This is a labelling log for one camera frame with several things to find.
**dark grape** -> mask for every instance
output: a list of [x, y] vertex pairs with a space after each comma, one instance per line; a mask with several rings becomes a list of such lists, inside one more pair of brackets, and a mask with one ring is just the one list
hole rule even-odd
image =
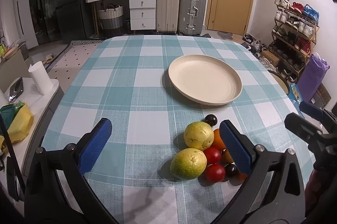
[[215, 115], [210, 114], [205, 117], [205, 122], [210, 126], [215, 126], [218, 123], [218, 119]]
[[238, 168], [234, 164], [228, 164], [225, 167], [225, 171], [226, 171], [226, 177], [228, 178], [232, 178], [236, 176], [236, 174], [239, 172]]

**checkered tablecloth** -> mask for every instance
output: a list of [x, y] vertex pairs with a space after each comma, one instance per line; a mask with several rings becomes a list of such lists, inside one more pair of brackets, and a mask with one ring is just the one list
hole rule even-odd
[[[232, 66], [242, 80], [242, 94], [215, 108], [183, 97], [170, 83], [167, 69], [177, 57], [190, 54], [216, 57]], [[211, 223], [240, 185], [172, 177], [170, 160], [186, 148], [185, 127], [212, 113], [219, 123], [229, 119], [253, 144], [278, 152], [291, 147], [306, 182], [314, 156], [305, 142], [285, 129], [290, 112], [296, 110], [281, 87], [237, 43], [122, 36], [100, 44], [83, 65], [53, 116], [43, 147], [55, 150], [76, 143], [106, 117], [112, 122], [112, 135], [85, 177], [107, 210], [120, 223]], [[265, 191], [266, 185], [256, 206]]]

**paper towel roll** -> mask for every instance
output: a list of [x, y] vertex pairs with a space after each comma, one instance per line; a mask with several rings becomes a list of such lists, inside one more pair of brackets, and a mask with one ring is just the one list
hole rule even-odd
[[8, 103], [8, 99], [5, 97], [3, 92], [0, 90], [0, 108]]
[[34, 80], [37, 89], [39, 90], [41, 95], [47, 94], [53, 88], [53, 83], [50, 80], [41, 61], [31, 66], [28, 69], [28, 72]]

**purple bag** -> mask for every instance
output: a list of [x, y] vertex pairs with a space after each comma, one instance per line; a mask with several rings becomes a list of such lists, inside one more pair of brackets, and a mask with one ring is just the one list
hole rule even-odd
[[324, 59], [320, 58], [318, 53], [311, 55], [302, 76], [297, 82], [304, 101], [309, 102], [311, 100], [328, 69], [330, 69], [330, 66]]

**plate rim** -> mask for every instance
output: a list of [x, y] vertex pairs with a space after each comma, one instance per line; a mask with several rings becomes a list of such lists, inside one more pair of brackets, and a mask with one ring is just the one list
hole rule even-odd
[[[171, 78], [171, 75], [170, 75], [170, 68], [171, 68], [171, 65], [172, 65], [175, 61], [177, 61], [178, 59], [181, 59], [181, 58], [184, 58], [184, 57], [190, 57], [190, 56], [198, 56], [198, 57], [201, 56], [201, 57], [206, 57], [206, 58], [216, 59], [217, 61], [221, 61], [221, 62], [223, 62], [225, 65], [227, 65], [227, 66], [229, 66], [231, 69], [233, 69], [233, 71], [238, 75], [238, 77], [239, 77], [239, 79], [240, 79], [240, 82], [241, 82], [241, 89], [240, 89], [239, 94], [238, 94], [235, 98], [233, 98], [233, 99], [231, 99], [231, 100], [229, 100], [229, 101], [227, 101], [227, 102], [211, 103], [211, 102], [207, 102], [207, 101], [201, 101], [201, 100], [199, 100], [199, 99], [197, 99], [197, 98], [193, 98], [193, 97], [189, 96], [188, 94], [184, 93], [182, 90], [180, 90], [180, 89], [176, 86], [176, 84], [173, 82], [173, 80], [172, 80], [172, 78]], [[171, 62], [171, 64], [170, 64], [169, 67], [168, 67], [168, 76], [169, 76], [170, 81], [171, 81], [172, 85], [174, 86], [174, 88], [176, 88], [176, 89], [179, 91], [179, 93], [181, 93], [184, 97], [186, 97], [186, 98], [188, 98], [188, 99], [190, 99], [190, 100], [192, 100], [192, 101], [194, 101], [194, 102], [197, 102], [197, 103], [200, 103], [200, 104], [203, 104], [203, 105], [208, 105], [208, 106], [221, 106], [221, 105], [229, 104], [229, 103], [233, 102], [234, 100], [236, 100], [236, 99], [241, 95], [242, 89], [243, 89], [242, 79], [241, 79], [239, 73], [238, 73], [232, 66], [230, 66], [228, 63], [224, 62], [224, 61], [221, 60], [221, 59], [218, 59], [218, 58], [215, 58], [215, 57], [211, 57], [211, 56], [207, 56], [207, 55], [196, 55], [196, 54], [193, 54], [193, 55], [184, 55], [184, 56], [180, 56], [180, 57], [176, 58], [174, 61]]]

